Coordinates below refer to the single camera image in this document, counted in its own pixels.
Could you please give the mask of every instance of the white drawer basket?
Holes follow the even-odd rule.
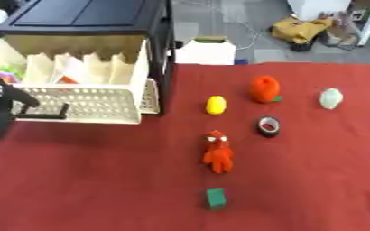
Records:
[[[133,71],[118,84],[53,84],[22,82],[15,87],[38,98],[41,105],[29,108],[30,121],[67,123],[131,124],[141,122],[142,114],[158,114],[158,91],[148,79],[147,40],[142,36],[41,36],[9,35],[0,40],[0,67],[12,66],[27,70],[27,56],[45,53],[49,57],[70,53],[76,58],[96,53],[108,62],[117,53],[127,54]],[[37,119],[34,115],[58,115],[68,105],[65,119]],[[15,114],[23,111],[14,103]]]

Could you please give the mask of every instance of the green leaf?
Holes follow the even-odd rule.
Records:
[[[276,97],[272,101],[273,102],[279,102],[279,101],[282,101],[282,100],[283,100],[283,97]]]

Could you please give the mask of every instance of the roll of tape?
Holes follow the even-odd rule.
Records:
[[[256,130],[263,137],[274,138],[281,130],[281,123],[271,116],[264,116],[256,123]]]

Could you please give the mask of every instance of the lemon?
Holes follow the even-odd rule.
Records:
[[[206,111],[211,115],[223,114],[226,110],[227,103],[223,97],[214,96],[208,100]]]

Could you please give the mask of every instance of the green cube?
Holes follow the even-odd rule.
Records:
[[[226,197],[222,188],[208,189],[206,194],[210,210],[219,210],[226,205]]]

